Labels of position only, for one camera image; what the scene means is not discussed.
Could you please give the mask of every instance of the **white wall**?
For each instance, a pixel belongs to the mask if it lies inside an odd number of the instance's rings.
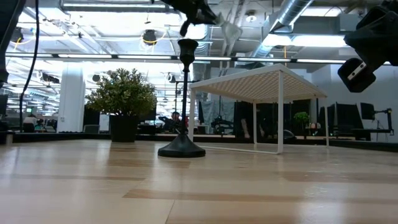
[[[85,74],[80,63],[64,62],[57,132],[83,131]]]
[[[312,82],[312,74],[307,72],[307,69],[292,69],[294,73],[305,78],[307,81]]]
[[[340,65],[327,65],[312,73],[312,82],[328,94],[327,99],[319,100],[319,107],[330,106],[333,103],[357,104],[361,112],[360,103],[371,103],[375,110],[392,108],[392,128],[398,128],[398,68],[381,67],[374,72],[376,81],[362,93],[350,93],[337,74]],[[387,129],[387,115],[377,114],[384,128]],[[363,120],[364,128],[377,128],[377,122]],[[398,136],[379,134],[379,142],[398,142]]]

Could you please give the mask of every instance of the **black planter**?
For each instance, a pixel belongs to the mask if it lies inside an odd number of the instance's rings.
[[[137,116],[109,116],[112,142],[134,142],[136,140]]]

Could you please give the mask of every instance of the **green plant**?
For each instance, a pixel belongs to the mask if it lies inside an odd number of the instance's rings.
[[[307,112],[298,112],[294,115],[294,120],[300,124],[305,124],[310,121],[310,116]]]
[[[156,104],[155,87],[136,70],[109,71],[97,83],[99,88],[86,96],[91,109],[118,116],[140,116]]]

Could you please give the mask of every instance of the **white wire table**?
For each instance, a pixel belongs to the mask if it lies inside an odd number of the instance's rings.
[[[190,85],[191,104],[190,117],[195,115],[196,92],[204,91],[235,100],[246,101],[253,104],[254,144],[257,142],[257,104],[278,102],[278,133],[284,130],[284,101],[307,100],[326,98],[324,91],[314,84],[297,75],[282,64],[257,68],[224,77],[212,78]],[[194,119],[190,119],[188,135],[193,141]],[[326,146],[329,146],[328,113],[325,110]],[[278,148],[276,152],[254,151],[234,148],[207,147],[213,149],[226,149],[232,151],[258,152],[267,154],[282,154],[284,150],[283,134],[278,134]]]

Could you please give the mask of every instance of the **desk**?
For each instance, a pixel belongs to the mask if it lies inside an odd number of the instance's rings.
[[[196,125],[195,127],[196,128],[197,127],[205,127],[206,128],[206,134],[210,134],[210,126],[208,126],[208,125]]]

